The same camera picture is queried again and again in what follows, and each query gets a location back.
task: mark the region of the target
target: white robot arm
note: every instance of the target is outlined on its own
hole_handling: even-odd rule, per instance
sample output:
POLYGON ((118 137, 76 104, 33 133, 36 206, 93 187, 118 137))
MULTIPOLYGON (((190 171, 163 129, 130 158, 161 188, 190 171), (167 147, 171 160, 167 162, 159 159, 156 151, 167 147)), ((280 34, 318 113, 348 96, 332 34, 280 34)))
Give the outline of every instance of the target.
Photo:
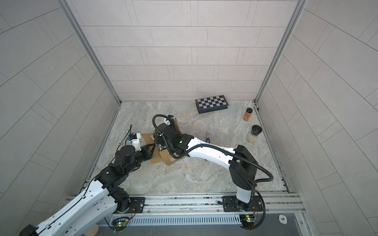
POLYGON ((199 157, 230 170, 232 180, 237 185, 239 210, 249 208, 248 203, 257 182, 273 180, 273 176, 257 164, 245 147, 219 147, 187 134, 178 135, 174 130, 173 116, 166 117, 170 125, 163 123, 159 127, 155 124, 157 116, 153 119, 155 144, 141 147, 140 133, 130 134, 132 145, 125 145, 117 151, 114 163, 105 167, 83 192, 37 227, 25 227, 20 236, 80 236, 111 213, 128 210, 131 207, 129 195, 118 186, 143 161, 152 158, 155 145, 167 148, 176 159, 185 155, 199 157), (257 169, 265 172, 269 178, 254 180, 257 169))

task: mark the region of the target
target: tile wall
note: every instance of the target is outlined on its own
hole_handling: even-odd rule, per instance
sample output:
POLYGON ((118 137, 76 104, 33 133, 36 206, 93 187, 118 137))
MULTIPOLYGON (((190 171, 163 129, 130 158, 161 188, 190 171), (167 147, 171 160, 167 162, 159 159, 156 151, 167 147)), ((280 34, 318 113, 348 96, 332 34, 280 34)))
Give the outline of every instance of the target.
POLYGON ((378 235, 377 16, 308 0, 258 104, 317 235, 378 235))
POLYGON ((117 107, 55 0, 0 2, 0 234, 80 190, 117 107))
POLYGON ((67 2, 121 100, 255 99, 297 4, 67 2))

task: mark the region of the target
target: gray marble surface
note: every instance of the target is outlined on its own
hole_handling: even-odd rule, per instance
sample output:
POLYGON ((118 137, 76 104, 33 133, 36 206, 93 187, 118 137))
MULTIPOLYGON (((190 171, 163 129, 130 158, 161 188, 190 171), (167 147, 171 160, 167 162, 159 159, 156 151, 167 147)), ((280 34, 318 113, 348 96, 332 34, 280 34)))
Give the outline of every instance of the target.
MULTIPOLYGON (((156 114, 170 114, 177 118, 182 133, 205 140, 206 132, 209 132, 212 144, 234 148, 240 144, 248 148, 257 162, 274 176, 272 182, 260 183, 257 186, 258 190, 286 190, 280 180, 264 134, 261 133, 258 136, 256 143, 249 143, 246 140, 252 125, 260 124, 255 111, 248 122, 242 120, 247 107, 253 108, 253 103, 251 101, 230 101, 228 109, 198 114, 194 101, 122 103, 92 177, 106 167, 114 157, 117 149, 116 143, 126 135, 130 124, 133 124, 133 133, 151 133, 153 131, 152 117, 156 114)), ((162 122, 162 118, 156 119, 157 125, 162 122)), ((265 178, 266 175, 257 171, 256 178, 261 177, 265 178)), ((236 191, 236 185, 232 182, 228 170, 210 161, 195 157, 185 157, 171 166, 167 166, 163 162, 153 165, 149 161, 143 162, 140 169, 130 173, 120 187, 129 194, 236 191)))

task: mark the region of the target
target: chessboard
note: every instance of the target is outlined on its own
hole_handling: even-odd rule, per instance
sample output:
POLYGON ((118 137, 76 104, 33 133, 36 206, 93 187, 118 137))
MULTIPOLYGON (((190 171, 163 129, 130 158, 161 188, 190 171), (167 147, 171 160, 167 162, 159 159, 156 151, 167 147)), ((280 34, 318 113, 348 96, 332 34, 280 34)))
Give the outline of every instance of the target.
POLYGON ((223 95, 197 99, 195 105, 200 114, 228 108, 228 103, 223 95))

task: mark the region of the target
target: checkered pattern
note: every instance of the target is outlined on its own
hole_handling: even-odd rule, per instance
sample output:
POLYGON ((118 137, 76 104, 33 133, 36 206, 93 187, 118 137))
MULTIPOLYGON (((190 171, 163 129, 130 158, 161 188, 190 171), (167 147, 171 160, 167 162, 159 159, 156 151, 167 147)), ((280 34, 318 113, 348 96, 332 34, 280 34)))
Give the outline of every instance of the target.
POLYGON ((197 99, 197 102, 200 109, 227 105, 223 95, 197 99))

